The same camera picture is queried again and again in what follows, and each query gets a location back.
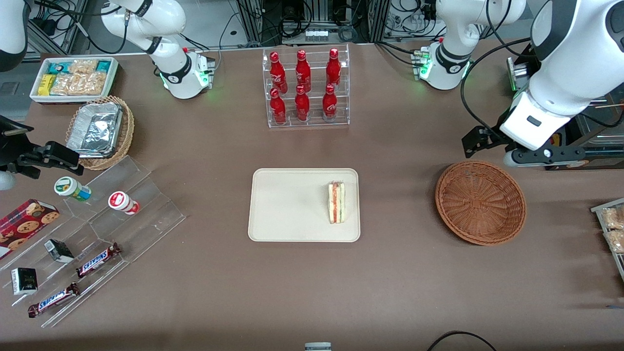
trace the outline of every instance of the red bottle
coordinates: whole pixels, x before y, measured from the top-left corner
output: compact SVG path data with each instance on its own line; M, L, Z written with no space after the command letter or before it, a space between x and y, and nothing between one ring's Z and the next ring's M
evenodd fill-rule
M301 84L297 86L295 105L297 106L297 118L301 122L306 122L310 114L310 99L308 95L306 95L305 87Z
M288 84L286 83L286 71L280 62L280 55L273 51L269 55L271 59L271 80L273 87L277 88L281 94L288 92Z
M323 119L325 122L333 122L336 119L336 103L338 100L334 94L334 85L327 84L323 96Z
M272 88L271 89L271 113L273 113L273 119L277 124L286 123L286 105L284 100L280 97L280 92Z
M340 62L338 61L338 49L329 50L329 62L327 62L327 84L340 85Z
M297 73L297 85L303 85L306 92L312 90L312 73L304 50L297 51L297 67L295 68L295 72Z

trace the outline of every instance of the snickers bar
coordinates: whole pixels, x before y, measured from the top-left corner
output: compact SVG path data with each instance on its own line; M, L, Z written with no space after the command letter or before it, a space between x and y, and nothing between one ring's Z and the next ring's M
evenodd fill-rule
M84 278L85 276L91 274L106 261L117 255L119 252L121 252L121 249L119 248L119 246L117 246L117 243L114 242L111 246L107 247L106 250L104 250L101 254L95 256L93 259L82 265L82 267L76 268L76 272L78 272L78 278Z
M48 297L42 302L39 302L38 304L34 304L28 307L28 317L37 317L39 314L42 314L50 307L60 305L61 303L68 300L70 297L78 295L80 295L78 285L76 285L76 283L71 283L66 289L59 291L58 293Z

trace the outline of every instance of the wicker basket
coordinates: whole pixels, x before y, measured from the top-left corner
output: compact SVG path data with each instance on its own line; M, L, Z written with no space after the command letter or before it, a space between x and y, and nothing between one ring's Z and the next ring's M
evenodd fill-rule
M486 246L513 239L527 218L524 195L511 175L482 161L447 168L437 182L436 207L460 238Z
M123 107L124 114L121 120L121 130L119 131L119 137L117 138L117 151L115 151L115 154L112 157L108 159L80 159L79 162L81 165L93 171L102 171L116 165L128 153L128 150L130 149L130 144L132 143L132 133L134 132L134 116L132 115L132 111L130 111L130 108L128 108L128 105L122 99L119 99L115 96L107 96L101 99L91 101L87 103L87 105L104 104L106 102L114 102ZM65 142L69 140L69 134L74 128L76 115L78 115L78 111L76 111L76 113L74 114L74 118L72 118L72 121L69 123L69 128L67 129L67 133L65 135Z

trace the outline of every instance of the brown table surface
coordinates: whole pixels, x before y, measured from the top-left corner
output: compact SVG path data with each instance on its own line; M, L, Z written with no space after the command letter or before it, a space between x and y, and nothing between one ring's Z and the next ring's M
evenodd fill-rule
M0 349L290 351L326 340L337 351L425 350L445 331L467 330L499 350L622 350L624 311L605 306L624 304L624 285L589 211L622 197L622 171L507 169L526 196L527 223L508 244L470 245L433 200L475 126L459 89L414 81L376 46L349 48L351 125L317 131L267 128L262 50L224 52L214 89L188 101L162 87L148 56L119 56L113 93L136 118L130 155L188 218L57 327L41 329L2 289ZM467 83L491 123L510 103L506 57L486 59ZM63 141L75 111L33 103L30 139ZM503 154L475 158L502 166ZM357 170L359 240L251 241L251 177L262 167ZM52 184L63 175L19 177L0 193L0 213L31 197L58 203Z

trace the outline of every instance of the small bottle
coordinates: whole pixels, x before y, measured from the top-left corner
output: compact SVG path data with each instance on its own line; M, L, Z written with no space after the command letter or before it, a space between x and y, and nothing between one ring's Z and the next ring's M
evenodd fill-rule
M338 61L338 49L329 50L329 62L327 62L327 84L340 85L340 62Z
M273 51L269 57L271 59L271 80L273 81L273 87L277 88L280 94L286 94L288 92L288 84L286 83L286 71L280 62L280 55Z
M119 210L125 214L135 214L141 208L141 205L132 200L128 194L123 191L115 191L109 197L109 206L111 209Z
M303 85L297 86L297 96L295 96L295 105L297 106L297 118L301 122L307 122L310 118L310 99L306 94Z
M277 124L286 123L286 104L280 97L280 92L276 88L271 89L271 113L273 114L273 120Z
M310 64L306 59L306 52L304 50L297 51L297 67L295 68L297 74L297 85L303 85L306 89L305 92L312 90L312 72L310 71Z
M54 183L54 191L61 196L69 196L83 202L91 197L91 189L72 177L62 177Z
M336 120L336 103L338 99L334 94L334 85L327 84L325 87L325 95L323 96L323 119L325 122L333 122Z

